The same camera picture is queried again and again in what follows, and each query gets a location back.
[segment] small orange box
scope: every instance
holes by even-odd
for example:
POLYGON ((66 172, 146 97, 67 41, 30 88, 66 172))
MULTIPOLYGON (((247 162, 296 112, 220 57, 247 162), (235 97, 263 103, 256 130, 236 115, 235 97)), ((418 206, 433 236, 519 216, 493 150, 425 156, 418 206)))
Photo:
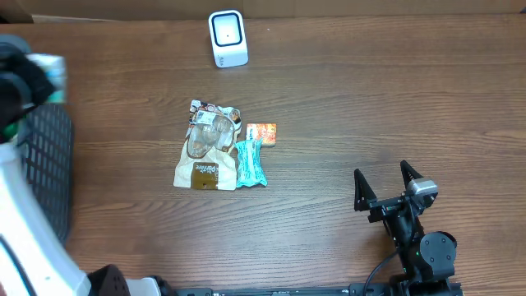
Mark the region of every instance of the small orange box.
POLYGON ((261 145, 271 147, 276 145, 276 124, 275 123, 248 123, 247 140, 263 139, 261 145))

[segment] brown and white food package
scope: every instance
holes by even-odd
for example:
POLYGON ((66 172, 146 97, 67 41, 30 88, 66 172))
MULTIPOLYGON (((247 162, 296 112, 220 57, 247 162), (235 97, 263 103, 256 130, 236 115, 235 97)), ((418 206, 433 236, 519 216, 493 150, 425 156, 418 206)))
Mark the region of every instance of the brown and white food package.
POLYGON ((194 99, 189 123, 173 185, 234 190, 238 174, 230 152, 241 131, 239 110, 194 99))

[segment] gray plastic crate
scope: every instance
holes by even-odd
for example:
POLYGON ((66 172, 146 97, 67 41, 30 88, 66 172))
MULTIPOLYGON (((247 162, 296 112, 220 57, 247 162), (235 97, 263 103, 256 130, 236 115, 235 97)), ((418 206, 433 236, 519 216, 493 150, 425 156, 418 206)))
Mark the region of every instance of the gray plastic crate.
POLYGON ((39 106, 18 132, 22 171, 58 239, 65 243, 72 215, 72 121, 62 106, 39 106))

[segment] table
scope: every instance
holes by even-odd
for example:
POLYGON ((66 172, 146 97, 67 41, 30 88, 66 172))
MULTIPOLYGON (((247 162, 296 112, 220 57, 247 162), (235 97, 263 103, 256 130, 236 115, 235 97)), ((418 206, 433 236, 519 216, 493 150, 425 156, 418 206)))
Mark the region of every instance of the table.
MULTIPOLYGON (((67 250, 82 269, 213 289, 363 282, 394 248, 354 212, 353 170, 393 197, 407 160, 440 186, 421 221, 459 241, 465 294, 526 291, 525 16, 247 20, 250 62, 224 70, 206 21, 0 32, 67 58, 67 250), (267 188, 172 186, 191 99, 278 124, 261 152, 267 188)), ((398 272, 393 261, 376 279, 398 272)))

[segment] turquoise snack package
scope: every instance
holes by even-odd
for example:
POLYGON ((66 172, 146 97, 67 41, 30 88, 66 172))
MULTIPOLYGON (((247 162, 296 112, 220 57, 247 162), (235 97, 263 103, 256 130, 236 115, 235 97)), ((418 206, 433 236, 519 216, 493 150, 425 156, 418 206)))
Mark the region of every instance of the turquoise snack package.
POLYGON ((252 187, 257 184, 266 186, 266 177, 260 164, 262 140, 246 140, 236 143, 238 149, 237 188, 252 187))

